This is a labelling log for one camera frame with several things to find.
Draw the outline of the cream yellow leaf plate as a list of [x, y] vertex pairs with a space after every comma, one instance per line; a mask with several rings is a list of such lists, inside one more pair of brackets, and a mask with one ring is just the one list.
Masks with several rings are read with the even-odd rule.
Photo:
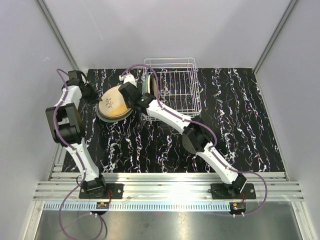
[[103, 118], [109, 120], [120, 119], [132, 112], [132, 109], [127, 107], [119, 88], [119, 85], [112, 87], [102, 95], [102, 100], [97, 106], [97, 112]]

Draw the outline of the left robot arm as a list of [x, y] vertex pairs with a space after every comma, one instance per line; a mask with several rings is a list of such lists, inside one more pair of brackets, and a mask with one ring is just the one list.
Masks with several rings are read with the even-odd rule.
[[108, 187], [87, 149], [86, 128], [78, 112], [78, 105], [81, 99], [94, 105], [102, 99], [82, 71], [65, 72], [58, 69], [57, 72], [66, 74], [68, 80], [63, 81], [62, 95], [58, 102], [45, 110], [50, 133], [54, 142], [72, 156], [80, 171], [81, 182], [77, 184], [80, 188], [79, 198], [101, 199], [107, 195]]

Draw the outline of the mint green floral plate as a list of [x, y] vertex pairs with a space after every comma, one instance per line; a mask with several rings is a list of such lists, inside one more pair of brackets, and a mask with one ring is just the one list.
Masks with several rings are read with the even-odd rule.
[[147, 75], [142, 84], [142, 94], [150, 93], [150, 75]]

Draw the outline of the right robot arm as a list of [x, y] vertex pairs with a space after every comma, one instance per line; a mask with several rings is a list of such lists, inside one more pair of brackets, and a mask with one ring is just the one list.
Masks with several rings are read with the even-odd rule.
[[119, 92], [127, 107], [132, 108], [150, 117], [161, 120], [178, 131], [182, 136], [182, 146], [191, 154], [205, 160], [219, 175], [226, 192], [233, 199], [239, 198], [245, 192], [246, 177], [217, 151], [216, 137], [213, 131], [206, 126], [200, 117], [190, 117], [166, 106], [150, 93], [142, 94], [138, 88], [130, 83], [124, 83]]

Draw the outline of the black plate with colour stripes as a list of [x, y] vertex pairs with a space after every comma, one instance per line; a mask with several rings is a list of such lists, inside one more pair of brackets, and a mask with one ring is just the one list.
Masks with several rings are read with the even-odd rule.
[[153, 95], [157, 98], [157, 99], [160, 99], [161, 96], [160, 96], [160, 93], [159, 93], [159, 83], [158, 83], [158, 80], [157, 80], [157, 77], [158, 75], [157, 74], [153, 74]]

